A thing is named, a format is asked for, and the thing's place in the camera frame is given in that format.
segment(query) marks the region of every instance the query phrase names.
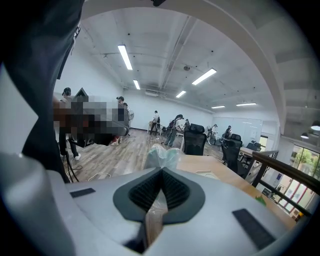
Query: sneaker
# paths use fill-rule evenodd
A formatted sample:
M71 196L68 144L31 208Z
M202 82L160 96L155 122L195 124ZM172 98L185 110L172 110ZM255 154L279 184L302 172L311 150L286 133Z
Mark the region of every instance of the sneaker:
M78 156L76 156L74 159L75 159L76 161L79 161L80 158L81 158L81 154L78 154Z

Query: jeans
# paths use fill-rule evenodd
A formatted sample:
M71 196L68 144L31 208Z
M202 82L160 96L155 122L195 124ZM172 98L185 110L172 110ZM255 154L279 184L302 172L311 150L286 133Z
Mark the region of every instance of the jeans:
M172 147L174 145L174 141L176 139L176 135L177 135L177 130L173 129L169 135L169 137L165 140L164 145L169 145L170 147Z
M67 148L66 133L61 128L59 131L59 147L60 147L60 154L65 156L66 155L66 148ZM73 157L75 158L75 157L79 156L77 149L76 149L76 145L73 143L70 143L70 147L71 147Z
M154 127L155 127L155 134L157 134L157 123L153 122L151 125L150 135L152 134L152 130L154 129Z

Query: ceiling light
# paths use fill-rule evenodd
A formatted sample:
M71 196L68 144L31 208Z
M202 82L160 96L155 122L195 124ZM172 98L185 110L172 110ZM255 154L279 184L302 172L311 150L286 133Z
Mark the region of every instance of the ceiling light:
M124 60L124 63L126 65L126 68L128 70L132 70L132 66L131 66L131 63L130 63L130 60L129 60L129 56L127 54L126 46L125 45L118 45L118 48L119 48L121 56L122 56L122 58Z
M203 74L202 76L200 76L197 80L195 80L192 84L194 86L196 86L197 84L199 84L200 82L202 82L203 80L207 79L208 77L212 76L213 74L217 73L217 71L215 71L213 68L211 68L207 73Z
M213 106L212 109L221 109L221 108L225 108L226 106Z
M311 129L315 131L320 131L320 121L318 120L314 121L312 123Z
M183 90L182 92L180 92L177 96L175 96L176 98L180 98L182 95L184 95L186 93L185 90Z
M135 87L136 87L138 90L140 90L140 86L139 86L139 84L138 84L138 81L137 81L137 80L133 80L133 83L134 83Z
M256 103L242 103L242 104L236 104L236 106L250 106L250 105L257 105Z
M300 137L303 139L309 139L308 134L306 132L302 133Z

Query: vent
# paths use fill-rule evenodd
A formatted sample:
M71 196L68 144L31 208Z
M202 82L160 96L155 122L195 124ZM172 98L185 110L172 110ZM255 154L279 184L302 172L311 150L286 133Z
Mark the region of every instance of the vent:
M146 95L149 95L149 96L153 96L153 97L158 97L159 96L157 90L145 89L144 92L145 92Z

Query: wooden floor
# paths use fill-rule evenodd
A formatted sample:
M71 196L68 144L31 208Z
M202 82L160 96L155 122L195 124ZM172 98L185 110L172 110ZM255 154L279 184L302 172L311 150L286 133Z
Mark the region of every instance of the wooden floor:
M85 148L76 147L81 159L75 161L69 149L70 159L72 160L73 169L82 166L82 169L75 170L75 174L79 181L84 182L97 173L108 173L111 176L125 175L144 169L148 151L154 144L160 144L165 149L171 147L161 144L165 140L163 136L155 136L147 134L146 130L131 129L131 136L123 137L119 146L105 146L93 144ZM182 136L176 137L173 147L180 149ZM218 150L217 146L204 146L204 156L213 156L218 160L222 160L223 153ZM97 179L105 179L107 174L97 174L90 181Z

